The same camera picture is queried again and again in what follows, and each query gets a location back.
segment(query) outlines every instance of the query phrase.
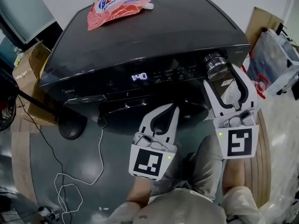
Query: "white sticker label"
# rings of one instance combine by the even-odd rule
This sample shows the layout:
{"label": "white sticker label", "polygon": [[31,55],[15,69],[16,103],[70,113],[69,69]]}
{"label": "white sticker label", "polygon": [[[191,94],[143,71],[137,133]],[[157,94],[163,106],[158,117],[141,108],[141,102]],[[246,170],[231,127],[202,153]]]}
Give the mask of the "white sticker label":
{"label": "white sticker label", "polygon": [[231,80],[226,80],[226,81],[223,81],[222,85],[221,86],[226,86],[226,85],[229,85],[230,83],[232,83],[233,79]]}

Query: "black fan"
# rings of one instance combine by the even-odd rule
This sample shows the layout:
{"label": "black fan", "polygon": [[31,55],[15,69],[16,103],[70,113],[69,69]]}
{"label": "black fan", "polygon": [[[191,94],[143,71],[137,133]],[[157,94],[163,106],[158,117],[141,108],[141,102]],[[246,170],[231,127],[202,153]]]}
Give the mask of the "black fan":
{"label": "black fan", "polygon": [[0,131],[7,129],[14,120],[17,94],[12,84],[0,77]]}

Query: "white cable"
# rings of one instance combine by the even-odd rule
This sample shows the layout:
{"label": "white cable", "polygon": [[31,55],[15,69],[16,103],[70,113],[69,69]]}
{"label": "white cable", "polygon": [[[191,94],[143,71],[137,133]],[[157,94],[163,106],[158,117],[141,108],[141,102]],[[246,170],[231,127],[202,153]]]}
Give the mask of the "white cable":
{"label": "white cable", "polygon": [[[100,138],[100,141],[99,141],[99,154],[100,154],[100,160],[101,160],[101,164],[102,164],[102,171],[101,171],[100,174],[97,176],[97,178],[94,180],[94,182],[92,182],[92,183],[87,183],[87,182],[85,182],[85,181],[82,181],[82,180],[80,180],[80,179],[77,179],[77,178],[74,178],[74,177],[69,176],[69,175],[67,175],[67,174],[62,174],[62,173],[58,173],[58,174],[56,175],[55,180],[54,180],[54,186],[55,186],[56,192],[57,192],[57,194],[58,194],[58,202],[59,202],[59,204],[60,204],[60,207],[61,207],[62,210],[64,211],[64,212],[62,213],[62,215],[61,215],[61,218],[62,218],[62,221],[63,221],[64,224],[66,224],[66,223],[64,222],[64,214],[79,211],[81,205],[83,204],[83,197],[82,197],[82,195],[81,195],[81,192],[80,192],[79,188],[78,188],[74,183],[67,184],[67,185],[63,185],[63,186],[60,187],[60,189],[59,189],[59,191],[58,191],[57,186],[56,186],[56,180],[57,180],[57,178],[58,178],[59,175],[64,175],[64,176],[67,176],[67,177],[69,177],[69,178],[71,178],[71,179],[73,179],[73,180],[75,180],[75,181],[79,181],[79,182],[82,182],[82,183],[87,184],[87,185],[94,185],[94,184],[98,181],[98,179],[101,177],[101,175],[102,175],[102,173],[103,173],[103,171],[104,171],[104,162],[103,162],[103,159],[102,159],[102,154],[101,154],[100,145],[101,145],[102,138],[103,138],[104,128],[107,126],[107,121],[105,120],[105,117],[104,117],[104,121],[106,122],[106,124],[105,124],[104,127],[102,128],[102,134],[101,134],[101,138]],[[68,187],[68,186],[72,186],[72,185],[75,186],[76,189],[78,190],[78,193],[80,194],[80,197],[81,197],[81,203],[79,204],[79,206],[78,206],[78,208],[77,208],[76,210],[68,211],[68,210],[67,210],[67,207],[66,207],[66,204],[65,204],[65,201],[64,201],[63,198],[60,196],[60,192],[61,192],[61,189],[62,189],[63,187]]]}

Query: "beige pants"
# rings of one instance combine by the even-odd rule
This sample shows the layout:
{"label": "beige pants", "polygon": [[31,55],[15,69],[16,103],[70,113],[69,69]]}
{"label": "beige pants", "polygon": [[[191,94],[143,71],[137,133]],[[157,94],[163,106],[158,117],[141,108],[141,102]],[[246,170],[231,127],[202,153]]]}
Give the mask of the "beige pants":
{"label": "beige pants", "polygon": [[196,155],[191,161],[194,165],[194,172],[189,181],[182,180],[183,159],[180,145],[177,145],[177,147],[177,153],[163,178],[158,182],[153,182],[151,196],[185,187],[214,201],[223,165],[217,137],[207,136],[200,144]]}

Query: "pink detergent bag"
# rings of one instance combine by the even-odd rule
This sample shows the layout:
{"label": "pink detergent bag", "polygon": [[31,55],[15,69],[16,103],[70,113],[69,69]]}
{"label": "pink detergent bag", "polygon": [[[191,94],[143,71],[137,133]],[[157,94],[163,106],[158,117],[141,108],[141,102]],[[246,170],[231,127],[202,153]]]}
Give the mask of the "pink detergent bag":
{"label": "pink detergent bag", "polygon": [[150,0],[97,0],[87,16],[88,30],[101,26],[106,21],[129,16],[142,8],[153,9]]}

